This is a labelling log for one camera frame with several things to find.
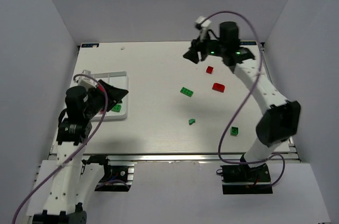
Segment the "small red lego brick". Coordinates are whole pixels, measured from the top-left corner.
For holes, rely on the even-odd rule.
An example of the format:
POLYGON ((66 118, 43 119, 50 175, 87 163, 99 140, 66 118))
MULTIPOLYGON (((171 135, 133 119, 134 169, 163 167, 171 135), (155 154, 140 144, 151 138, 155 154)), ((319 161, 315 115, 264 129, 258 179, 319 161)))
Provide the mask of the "small red lego brick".
POLYGON ((207 69, 206 69, 206 73, 212 74, 212 72, 213 72, 213 67, 208 66, 207 69))

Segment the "green square lego brick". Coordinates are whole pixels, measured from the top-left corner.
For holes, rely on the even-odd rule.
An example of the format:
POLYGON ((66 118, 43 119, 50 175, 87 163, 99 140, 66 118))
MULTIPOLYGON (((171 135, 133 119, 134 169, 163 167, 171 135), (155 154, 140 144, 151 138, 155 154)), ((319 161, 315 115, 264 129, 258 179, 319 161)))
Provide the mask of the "green square lego brick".
POLYGON ((122 105, 121 105, 121 104, 117 104, 117 105, 115 105, 115 106, 111 109, 111 111, 112 111, 112 112, 119 113, 119 112, 121 111, 121 108, 122 108, 122 105))
POLYGON ((231 127, 230 135, 231 136, 237 136, 238 134, 239 134, 239 128, 238 127, 231 127))

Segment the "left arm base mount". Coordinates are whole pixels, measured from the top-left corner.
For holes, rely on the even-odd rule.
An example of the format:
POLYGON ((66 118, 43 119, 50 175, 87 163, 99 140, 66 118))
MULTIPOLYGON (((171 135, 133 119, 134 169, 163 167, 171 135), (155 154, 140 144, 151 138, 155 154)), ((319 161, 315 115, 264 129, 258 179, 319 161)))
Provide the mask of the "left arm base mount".
POLYGON ((87 160, 82 160, 83 165, 99 164, 103 166, 104 175, 99 180, 95 191, 100 192, 128 192, 128 169, 126 165, 112 165, 106 155, 91 155, 87 160))

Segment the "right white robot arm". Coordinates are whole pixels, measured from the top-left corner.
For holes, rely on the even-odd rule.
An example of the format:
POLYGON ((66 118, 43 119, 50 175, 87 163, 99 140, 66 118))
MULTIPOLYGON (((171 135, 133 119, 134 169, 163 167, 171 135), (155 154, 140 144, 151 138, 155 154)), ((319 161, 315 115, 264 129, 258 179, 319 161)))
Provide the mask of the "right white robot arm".
POLYGON ((209 35, 210 24, 211 21, 202 16, 196 20, 199 36, 192 40, 183 58, 197 64, 208 56, 220 57, 247 87, 262 112, 262 118, 255 128, 256 139, 239 164, 257 168, 278 146, 296 134, 301 106, 297 101, 289 101, 273 86, 262 71, 261 57, 254 56, 242 46, 235 22, 220 23, 219 37, 214 40, 209 35))

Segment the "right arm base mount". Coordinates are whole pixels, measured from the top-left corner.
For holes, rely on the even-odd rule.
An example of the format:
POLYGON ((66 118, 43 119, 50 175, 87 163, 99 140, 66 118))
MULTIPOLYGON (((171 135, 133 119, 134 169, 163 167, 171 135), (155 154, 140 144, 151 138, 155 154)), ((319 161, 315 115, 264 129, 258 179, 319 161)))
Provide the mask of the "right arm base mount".
POLYGON ((216 174, 221 176, 223 195, 273 193, 267 164, 254 169, 246 165, 223 165, 216 174))

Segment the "red curved lego brick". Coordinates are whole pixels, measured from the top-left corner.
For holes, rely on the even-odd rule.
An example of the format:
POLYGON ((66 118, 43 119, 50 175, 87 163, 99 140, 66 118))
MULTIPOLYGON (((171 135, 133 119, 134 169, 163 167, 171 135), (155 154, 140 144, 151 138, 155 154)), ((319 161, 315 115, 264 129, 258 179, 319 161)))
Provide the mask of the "red curved lego brick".
POLYGON ((214 83, 212 89, 217 92, 223 93, 225 91, 225 85, 220 83, 214 83))

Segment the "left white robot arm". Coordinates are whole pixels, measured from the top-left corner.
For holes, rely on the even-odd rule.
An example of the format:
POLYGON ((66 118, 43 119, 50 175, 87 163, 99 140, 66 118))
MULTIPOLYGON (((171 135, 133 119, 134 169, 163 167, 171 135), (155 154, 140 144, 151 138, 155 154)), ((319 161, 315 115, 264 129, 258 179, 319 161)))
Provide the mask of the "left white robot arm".
POLYGON ((101 79, 93 83, 79 79, 66 91, 66 107, 58 118, 57 168, 48 198, 33 223, 86 223, 85 206, 98 182, 111 175, 105 156, 82 160, 90 132, 95 131, 91 120, 105 115, 127 94, 128 90, 101 79))

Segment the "green lego plate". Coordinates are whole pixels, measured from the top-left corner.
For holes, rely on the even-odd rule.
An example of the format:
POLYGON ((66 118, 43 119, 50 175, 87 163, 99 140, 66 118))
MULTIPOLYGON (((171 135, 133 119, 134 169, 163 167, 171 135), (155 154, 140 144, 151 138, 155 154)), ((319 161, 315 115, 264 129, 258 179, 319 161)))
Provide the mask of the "green lego plate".
POLYGON ((193 95, 193 91, 190 90, 190 89, 187 89, 185 87, 182 87, 182 89, 180 90, 180 93, 184 94, 185 96, 188 96, 188 97, 192 97, 193 95))

